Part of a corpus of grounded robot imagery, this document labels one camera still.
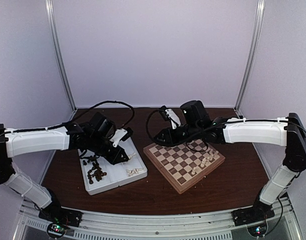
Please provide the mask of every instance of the white backdrop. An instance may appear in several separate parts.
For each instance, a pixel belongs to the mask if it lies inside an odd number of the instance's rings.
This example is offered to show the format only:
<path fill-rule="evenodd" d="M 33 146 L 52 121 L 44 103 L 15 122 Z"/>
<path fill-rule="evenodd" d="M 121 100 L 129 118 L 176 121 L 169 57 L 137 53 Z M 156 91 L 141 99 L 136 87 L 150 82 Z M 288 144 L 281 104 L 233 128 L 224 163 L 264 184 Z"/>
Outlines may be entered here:
<path fill-rule="evenodd" d="M 306 128 L 306 1 L 266 1 L 262 34 L 242 113 L 248 118 L 276 118 L 298 113 Z M 258 144 L 270 175 L 285 148 Z M 306 171 L 289 194 L 306 239 Z"/>
<path fill-rule="evenodd" d="M 77 107 L 103 100 L 233 107 L 256 0 L 54 0 Z"/>
<path fill-rule="evenodd" d="M 62 123 L 70 116 L 45 1 L 0 1 L 0 123 L 7 128 L 35 128 Z M 49 155 L 36 152 L 13 160 L 39 181 Z M 22 200 L 0 185 L 0 240 L 11 239 Z"/>

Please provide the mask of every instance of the chessboard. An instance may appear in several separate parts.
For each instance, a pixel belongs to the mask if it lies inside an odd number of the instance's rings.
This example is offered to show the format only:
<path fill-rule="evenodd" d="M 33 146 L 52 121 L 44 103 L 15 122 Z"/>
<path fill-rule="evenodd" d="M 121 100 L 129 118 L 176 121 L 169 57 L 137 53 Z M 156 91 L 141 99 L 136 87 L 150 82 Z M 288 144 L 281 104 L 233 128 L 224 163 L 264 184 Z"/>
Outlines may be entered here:
<path fill-rule="evenodd" d="M 223 155 L 212 146 L 206 146 L 200 139 L 175 147 L 153 143 L 144 148 L 144 153 L 179 194 L 195 185 L 225 160 Z"/>

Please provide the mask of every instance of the dark wooden table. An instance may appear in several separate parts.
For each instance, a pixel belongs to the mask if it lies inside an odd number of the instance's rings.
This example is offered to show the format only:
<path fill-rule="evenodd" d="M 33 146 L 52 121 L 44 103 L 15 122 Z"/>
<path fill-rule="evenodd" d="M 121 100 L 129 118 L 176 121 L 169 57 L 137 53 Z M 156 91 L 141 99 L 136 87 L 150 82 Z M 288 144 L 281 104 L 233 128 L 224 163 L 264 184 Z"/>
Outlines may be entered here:
<path fill-rule="evenodd" d="M 96 111 L 115 121 L 117 126 L 131 115 L 127 108 L 95 109 L 79 122 L 90 120 Z M 152 111 L 153 108 L 137 108 L 135 118 L 129 124 L 134 130 L 132 140 L 148 168 L 146 178 L 90 196 L 84 187 L 78 152 L 67 150 L 56 152 L 42 185 L 52 189 L 64 207 L 112 214 L 206 213 L 253 204 L 268 178 L 251 143 L 215 144 L 214 147 L 226 157 L 224 163 L 195 186 L 178 194 L 143 153 L 143 148 L 151 144 L 145 132 L 145 121 Z M 207 111 L 211 119 L 235 116 L 229 108 Z M 151 120 L 151 132 L 156 134 L 168 124 L 157 114 Z"/>

